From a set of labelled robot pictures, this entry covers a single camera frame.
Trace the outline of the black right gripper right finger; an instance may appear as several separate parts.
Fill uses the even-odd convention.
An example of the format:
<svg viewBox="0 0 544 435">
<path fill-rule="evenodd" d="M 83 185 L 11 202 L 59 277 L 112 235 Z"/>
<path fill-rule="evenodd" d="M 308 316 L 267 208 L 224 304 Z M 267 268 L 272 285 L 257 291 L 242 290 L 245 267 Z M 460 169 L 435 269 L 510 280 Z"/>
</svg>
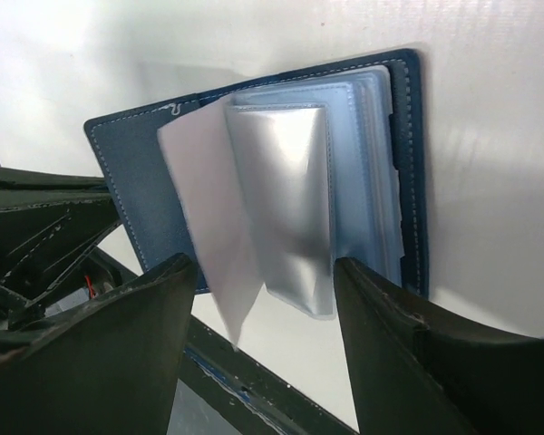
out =
<svg viewBox="0 0 544 435">
<path fill-rule="evenodd" d="M 544 434 L 544 338 L 450 312 L 352 258 L 335 296 L 363 434 Z"/>
</svg>

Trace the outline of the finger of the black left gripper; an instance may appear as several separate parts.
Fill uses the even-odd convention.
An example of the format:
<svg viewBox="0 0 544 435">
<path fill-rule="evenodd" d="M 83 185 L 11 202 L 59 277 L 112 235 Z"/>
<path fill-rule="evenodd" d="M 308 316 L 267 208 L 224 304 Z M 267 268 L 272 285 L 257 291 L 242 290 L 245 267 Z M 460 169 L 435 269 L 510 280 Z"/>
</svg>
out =
<svg viewBox="0 0 544 435">
<path fill-rule="evenodd" d="M 84 261 L 119 224 L 102 178 L 0 168 L 0 322 L 41 318 L 83 287 Z"/>
</svg>

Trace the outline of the blue leather card holder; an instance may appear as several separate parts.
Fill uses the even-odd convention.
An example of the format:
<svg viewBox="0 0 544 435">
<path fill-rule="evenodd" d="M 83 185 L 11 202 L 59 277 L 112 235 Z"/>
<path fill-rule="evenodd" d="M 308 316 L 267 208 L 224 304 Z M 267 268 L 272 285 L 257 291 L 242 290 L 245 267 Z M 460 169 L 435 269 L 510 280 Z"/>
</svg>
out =
<svg viewBox="0 0 544 435">
<path fill-rule="evenodd" d="M 398 49 L 84 123 L 141 267 L 199 263 L 237 342 L 261 290 L 336 313 L 351 257 L 429 294 L 421 62 Z"/>
</svg>

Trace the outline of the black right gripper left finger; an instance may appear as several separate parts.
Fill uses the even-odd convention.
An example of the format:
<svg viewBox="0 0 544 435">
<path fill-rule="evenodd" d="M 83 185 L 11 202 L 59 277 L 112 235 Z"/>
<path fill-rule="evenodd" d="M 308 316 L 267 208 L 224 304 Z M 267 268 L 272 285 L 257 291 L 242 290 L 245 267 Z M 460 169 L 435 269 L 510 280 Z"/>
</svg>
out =
<svg viewBox="0 0 544 435">
<path fill-rule="evenodd" d="M 104 295 L 0 331 L 0 434 L 166 432 L 198 278 L 176 255 Z"/>
</svg>

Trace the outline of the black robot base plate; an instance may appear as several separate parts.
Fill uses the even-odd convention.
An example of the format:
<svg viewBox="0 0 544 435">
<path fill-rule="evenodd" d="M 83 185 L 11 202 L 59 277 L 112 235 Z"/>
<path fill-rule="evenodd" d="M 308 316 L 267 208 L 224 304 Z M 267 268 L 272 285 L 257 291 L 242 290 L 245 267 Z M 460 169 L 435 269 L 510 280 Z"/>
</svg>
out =
<svg viewBox="0 0 544 435">
<path fill-rule="evenodd" d="M 133 434 L 351 434 L 353 429 L 191 313 L 198 267 L 176 255 L 137 276 L 95 249 L 85 276 L 101 297 L 102 360 Z"/>
</svg>

